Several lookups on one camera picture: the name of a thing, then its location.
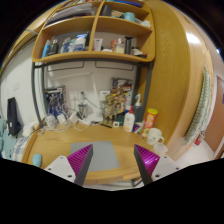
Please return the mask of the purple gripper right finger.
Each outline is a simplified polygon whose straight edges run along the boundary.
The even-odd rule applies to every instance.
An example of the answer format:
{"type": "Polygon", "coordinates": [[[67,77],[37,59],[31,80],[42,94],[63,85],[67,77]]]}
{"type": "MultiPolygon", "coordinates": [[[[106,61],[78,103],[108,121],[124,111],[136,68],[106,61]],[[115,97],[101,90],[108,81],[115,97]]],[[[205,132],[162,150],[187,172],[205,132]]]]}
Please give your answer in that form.
{"type": "Polygon", "coordinates": [[[150,150],[135,144],[134,156],[138,169],[145,185],[152,183],[152,173],[159,162],[160,157],[150,150]]]}

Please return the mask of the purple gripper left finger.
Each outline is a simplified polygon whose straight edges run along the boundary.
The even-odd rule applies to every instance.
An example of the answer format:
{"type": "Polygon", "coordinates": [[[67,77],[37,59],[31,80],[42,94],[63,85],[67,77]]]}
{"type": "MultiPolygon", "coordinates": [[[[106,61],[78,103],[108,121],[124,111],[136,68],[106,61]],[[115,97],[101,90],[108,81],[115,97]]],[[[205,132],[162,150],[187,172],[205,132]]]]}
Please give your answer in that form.
{"type": "Polygon", "coordinates": [[[84,184],[86,174],[88,172],[91,159],[93,156],[93,145],[90,144],[84,148],[79,149],[78,151],[72,153],[67,157],[68,162],[73,169],[76,179],[74,183],[76,185],[82,186],[84,184]]]}

